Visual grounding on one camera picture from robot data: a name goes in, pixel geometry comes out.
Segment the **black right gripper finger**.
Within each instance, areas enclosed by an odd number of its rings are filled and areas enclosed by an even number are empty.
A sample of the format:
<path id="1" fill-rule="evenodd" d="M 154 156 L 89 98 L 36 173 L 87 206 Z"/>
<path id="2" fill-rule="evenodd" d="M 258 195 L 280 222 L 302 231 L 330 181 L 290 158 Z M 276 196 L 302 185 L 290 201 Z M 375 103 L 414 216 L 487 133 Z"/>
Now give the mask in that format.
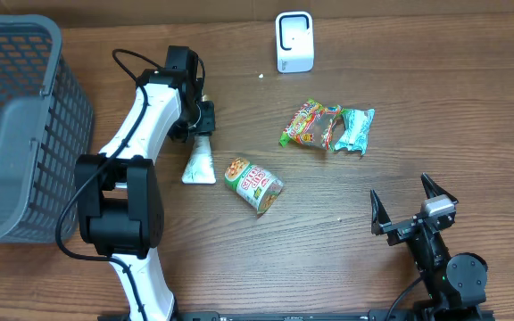
<path id="1" fill-rule="evenodd" d="M 370 191 L 370 200 L 372 209 L 371 233 L 373 235 L 385 234 L 392 222 L 374 189 Z"/>
<path id="2" fill-rule="evenodd" d="M 458 204 L 459 201 L 456 197 L 445 191 L 440 185 L 438 185 L 427 173 L 422 173 L 420 176 L 422 185 L 424 187 L 426 196 L 428 199 L 445 195 L 453 204 Z"/>

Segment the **cup noodles container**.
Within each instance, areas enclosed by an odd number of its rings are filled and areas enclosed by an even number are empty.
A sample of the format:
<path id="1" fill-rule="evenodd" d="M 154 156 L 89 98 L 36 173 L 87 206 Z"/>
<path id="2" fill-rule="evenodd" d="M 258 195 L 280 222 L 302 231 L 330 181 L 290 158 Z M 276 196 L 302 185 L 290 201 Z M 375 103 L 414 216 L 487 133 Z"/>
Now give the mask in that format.
<path id="1" fill-rule="evenodd" d="M 225 183 L 254 207 L 258 215 L 269 209 L 284 187 L 279 177 L 245 158 L 231 162 L 225 172 Z"/>

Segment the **teal snack packet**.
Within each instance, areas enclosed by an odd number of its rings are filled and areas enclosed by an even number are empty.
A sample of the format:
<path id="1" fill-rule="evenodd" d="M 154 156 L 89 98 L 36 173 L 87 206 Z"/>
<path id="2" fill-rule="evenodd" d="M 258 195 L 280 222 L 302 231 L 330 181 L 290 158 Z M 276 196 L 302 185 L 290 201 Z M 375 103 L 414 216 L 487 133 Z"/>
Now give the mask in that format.
<path id="1" fill-rule="evenodd" d="M 336 150 L 360 152 L 364 155 L 368 148 L 369 129 L 375 116 L 374 109 L 343 109 L 344 133 L 335 144 Z"/>

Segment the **colourful candy bag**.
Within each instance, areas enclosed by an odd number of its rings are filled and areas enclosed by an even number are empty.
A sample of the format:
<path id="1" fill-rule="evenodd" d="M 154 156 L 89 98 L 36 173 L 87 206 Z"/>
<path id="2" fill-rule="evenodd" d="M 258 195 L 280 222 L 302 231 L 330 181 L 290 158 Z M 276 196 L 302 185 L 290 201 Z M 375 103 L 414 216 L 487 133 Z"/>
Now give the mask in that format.
<path id="1" fill-rule="evenodd" d="M 286 146 L 294 141 L 303 146 L 333 151 L 334 128 L 342 112 L 343 108 L 339 105 L 327 107 L 309 99 L 284 128 L 279 143 Z"/>

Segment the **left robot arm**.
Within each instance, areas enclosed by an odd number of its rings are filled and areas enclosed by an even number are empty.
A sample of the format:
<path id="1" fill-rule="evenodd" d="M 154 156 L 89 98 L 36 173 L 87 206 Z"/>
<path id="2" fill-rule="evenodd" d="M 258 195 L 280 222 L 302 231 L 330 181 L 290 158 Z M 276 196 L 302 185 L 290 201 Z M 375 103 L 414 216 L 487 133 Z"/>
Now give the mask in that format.
<path id="1" fill-rule="evenodd" d="M 77 210 L 81 238 L 95 246 L 91 259 L 115 269 L 130 306 L 124 319 L 177 320 L 157 250 L 164 210 L 154 164 L 166 138 L 192 139 L 183 183 L 215 184 L 214 104 L 203 96 L 203 61 L 187 46 L 170 46 L 164 65 L 153 62 L 133 80 L 135 101 L 116 135 L 77 159 L 77 191 L 65 209 Z"/>

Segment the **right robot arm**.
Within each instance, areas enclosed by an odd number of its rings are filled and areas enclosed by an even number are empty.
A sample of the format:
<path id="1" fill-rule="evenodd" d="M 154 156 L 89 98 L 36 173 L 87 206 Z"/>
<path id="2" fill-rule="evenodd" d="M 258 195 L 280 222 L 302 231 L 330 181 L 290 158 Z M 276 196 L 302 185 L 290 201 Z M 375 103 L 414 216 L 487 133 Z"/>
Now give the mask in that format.
<path id="1" fill-rule="evenodd" d="M 394 223 L 375 190 L 370 191 L 371 233 L 387 243 L 405 243 L 419 276 L 395 299 L 385 320 L 493 320 L 480 309 L 486 301 L 488 265 L 479 255 L 452 256 L 441 232 L 455 223 L 456 197 L 428 174 L 421 175 L 426 199 L 412 218 Z"/>

